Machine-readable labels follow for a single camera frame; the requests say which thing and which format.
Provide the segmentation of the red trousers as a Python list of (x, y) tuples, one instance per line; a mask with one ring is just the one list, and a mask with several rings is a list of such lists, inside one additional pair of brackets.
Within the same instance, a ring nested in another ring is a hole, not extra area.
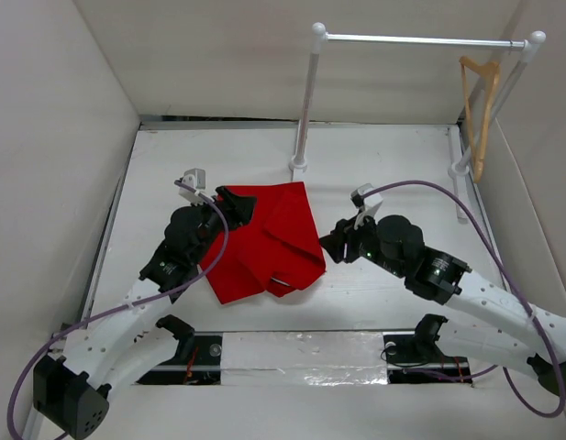
[(249, 225), (231, 231), (224, 255), (207, 279), (222, 304), (269, 292), (276, 297), (310, 287), (326, 262), (305, 185), (229, 185), (257, 199)]

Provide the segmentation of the wooden clothes hanger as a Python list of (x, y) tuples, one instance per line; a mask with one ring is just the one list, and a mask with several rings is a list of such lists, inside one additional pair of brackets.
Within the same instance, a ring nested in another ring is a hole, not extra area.
[[(459, 63), (461, 66), (464, 114), (467, 123), (466, 132), (470, 148), (468, 164), (472, 167), (473, 181), (478, 183), (483, 175), (489, 126), (494, 107), (494, 98), (499, 85), (500, 67), (494, 61), (479, 64), (467, 56), (460, 57)], [(479, 116), (472, 115), (473, 105), (471, 104), (467, 71), (475, 73), (483, 81), (483, 103), (478, 107), (480, 110)]]

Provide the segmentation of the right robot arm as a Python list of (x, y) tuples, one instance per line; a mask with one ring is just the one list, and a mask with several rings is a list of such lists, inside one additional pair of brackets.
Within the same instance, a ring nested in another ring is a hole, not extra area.
[(457, 324), (426, 314), (416, 326), (413, 349), (438, 356), (475, 358), (518, 371), (559, 394), (557, 362), (566, 390), (566, 317), (537, 306), (527, 311), (512, 293), (492, 284), (468, 264), (426, 246), (422, 230), (401, 215), (362, 223), (342, 219), (319, 239), (337, 263), (365, 258), (403, 280), (415, 296), (466, 313), (481, 325)]

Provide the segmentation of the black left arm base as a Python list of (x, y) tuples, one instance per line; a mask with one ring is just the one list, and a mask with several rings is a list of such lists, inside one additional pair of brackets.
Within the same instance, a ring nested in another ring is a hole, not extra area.
[(221, 383), (222, 333), (198, 335), (187, 323), (173, 315), (157, 323), (172, 333), (178, 345), (169, 360), (143, 375), (138, 385), (211, 386)]

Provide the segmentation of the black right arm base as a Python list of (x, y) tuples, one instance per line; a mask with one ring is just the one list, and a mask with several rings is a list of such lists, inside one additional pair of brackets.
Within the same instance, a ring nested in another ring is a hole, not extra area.
[(438, 330), (448, 320), (426, 314), (414, 330), (383, 334), (381, 360), (390, 384), (471, 383), (466, 357), (446, 357), (436, 345)]

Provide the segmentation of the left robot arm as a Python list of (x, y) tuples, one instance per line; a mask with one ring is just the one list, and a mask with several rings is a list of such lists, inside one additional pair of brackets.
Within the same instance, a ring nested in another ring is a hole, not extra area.
[(92, 435), (118, 392), (170, 360), (193, 354), (194, 329), (170, 310), (205, 276), (200, 263), (221, 239), (250, 224), (257, 199), (225, 186), (210, 197), (191, 190), (192, 203), (175, 210), (164, 238), (114, 310), (93, 317), (83, 340), (33, 368), (33, 405), (73, 439)]

